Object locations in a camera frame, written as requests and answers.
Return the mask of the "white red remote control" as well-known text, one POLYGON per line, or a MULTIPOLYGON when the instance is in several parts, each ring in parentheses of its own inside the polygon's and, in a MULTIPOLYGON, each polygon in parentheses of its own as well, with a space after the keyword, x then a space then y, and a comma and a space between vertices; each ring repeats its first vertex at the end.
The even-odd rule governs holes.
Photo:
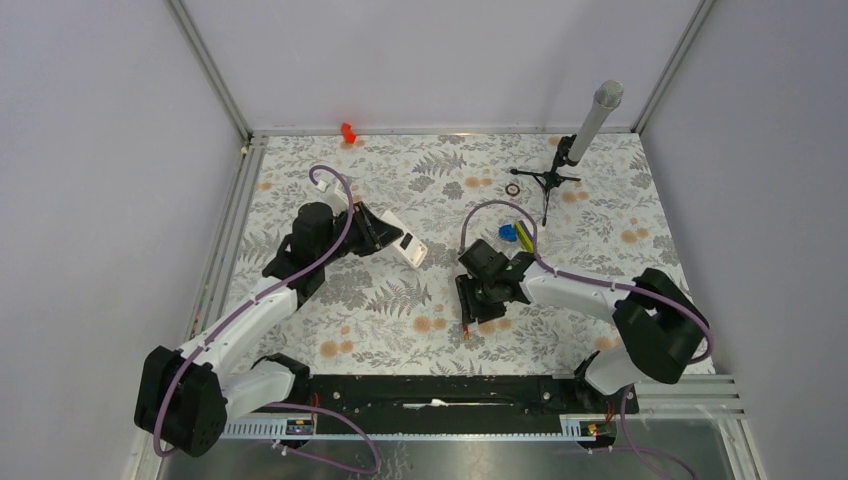
POLYGON ((427 256, 427 246, 392 211, 385 210, 380 219, 401 230, 400 238, 391 244, 396 256, 411 268, 419 269, 427 256))

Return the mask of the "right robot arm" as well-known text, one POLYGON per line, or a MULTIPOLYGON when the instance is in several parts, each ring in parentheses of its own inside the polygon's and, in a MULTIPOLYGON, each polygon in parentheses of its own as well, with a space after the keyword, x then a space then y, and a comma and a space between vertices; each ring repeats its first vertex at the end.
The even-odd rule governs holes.
POLYGON ((464 324, 503 317, 510 303, 563 307, 614 326, 620 345, 590 356, 576 371, 575 402, 597 412, 613 394, 645 379, 675 384, 704 359, 711 342, 702 314, 663 272, 647 268, 630 281, 558 271, 530 252, 508 258, 483 240, 458 258, 464 324))

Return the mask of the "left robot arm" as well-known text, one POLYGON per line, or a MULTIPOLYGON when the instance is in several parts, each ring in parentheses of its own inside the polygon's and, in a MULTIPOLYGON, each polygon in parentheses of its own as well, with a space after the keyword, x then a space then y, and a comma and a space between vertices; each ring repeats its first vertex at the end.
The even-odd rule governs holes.
POLYGON ((134 424, 156 447, 205 454, 227 422, 277 402, 296 411, 309 401, 307 366, 281 355, 241 374, 234 369, 272 327, 296 313, 321 287, 325 269, 353 254, 399 246, 411 233, 390 212, 376 216, 362 202, 336 213, 322 202, 303 205, 261 278, 224 317, 177 349, 159 346, 142 369, 134 424))

